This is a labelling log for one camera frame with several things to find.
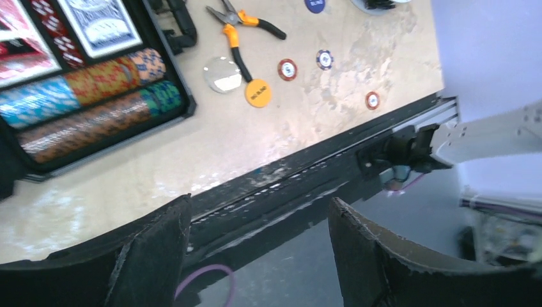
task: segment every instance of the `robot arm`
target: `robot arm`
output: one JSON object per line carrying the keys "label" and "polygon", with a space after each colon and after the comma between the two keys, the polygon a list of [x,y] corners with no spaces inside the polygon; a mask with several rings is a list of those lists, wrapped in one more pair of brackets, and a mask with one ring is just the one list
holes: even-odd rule
{"label": "robot arm", "polygon": [[468,123],[429,125],[415,136],[395,133],[383,147],[392,165],[429,173],[461,162],[542,152],[542,100]]}

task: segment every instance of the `yellow blind button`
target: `yellow blind button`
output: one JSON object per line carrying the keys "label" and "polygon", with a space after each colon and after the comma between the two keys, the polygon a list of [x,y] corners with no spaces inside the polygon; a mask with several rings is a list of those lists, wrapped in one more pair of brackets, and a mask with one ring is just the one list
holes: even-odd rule
{"label": "yellow blind button", "polygon": [[271,101],[271,88],[261,79],[254,79],[245,88],[245,98],[253,107],[265,107]]}

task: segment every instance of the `table surface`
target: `table surface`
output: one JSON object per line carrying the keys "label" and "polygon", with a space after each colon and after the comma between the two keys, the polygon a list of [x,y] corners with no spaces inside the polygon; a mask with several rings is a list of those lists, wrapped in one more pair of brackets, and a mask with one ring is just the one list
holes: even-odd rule
{"label": "table surface", "polygon": [[[16,195],[0,203],[0,263],[44,259],[177,196],[207,191],[444,87],[430,0],[401,4],[379,17],[350,1],[329,1],[320,14],[303,1],[233,4],[288,34],[280,41],[261,29],[237,28],[252,76],[271,86],[269,105],[250,106],[243,86],[228,94],[208,87],[207,61],[231,57],[222,24],[205,10],[222,4],[188,1],[199,41],[177,60],[198,103],[196,114],[48,182],[19,182]],[[160,18],[164,28],[172,21]],[[331,70],[316,65],[320,49],[332,53]],[[283,58],[298,66],[294,81],[277,75]],[[370,91],[381,98],[375,111],[364,103]],[[273,182],[282,171],[254,185]]]}

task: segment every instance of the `poker chip case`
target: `poker chip case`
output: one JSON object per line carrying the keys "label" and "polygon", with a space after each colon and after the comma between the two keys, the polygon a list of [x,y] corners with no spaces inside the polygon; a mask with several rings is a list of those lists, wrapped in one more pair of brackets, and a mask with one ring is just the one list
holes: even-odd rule
{"label": "poker chip case", "polygon": [[[121,2],[141,43],[93,58],[56,0],[41,3],[56,12],[73,56],[34,1],[20,1],[61,69],[0,88],[0,200],[13,194],[16,180],[43,182],[194,114],[196,101],[148,0]],[[66,88],[72,96],[61,103],[40,103]]]}

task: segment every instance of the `red poker chip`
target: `red poker chip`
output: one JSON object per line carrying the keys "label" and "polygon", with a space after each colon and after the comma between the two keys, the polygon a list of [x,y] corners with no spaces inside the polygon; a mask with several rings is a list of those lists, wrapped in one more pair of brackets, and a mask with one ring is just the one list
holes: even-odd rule
{"label": "red poker chip", "polygon": [[284,81],[292,81],[297,77],[297,66],[291,59],[280,61],[277,70]]}
{"label": "red poker chip", "polygon": [[375,110],[380,106],[380,96],[375,91],[370,91],[365,96],[365,105],[369,110]]}

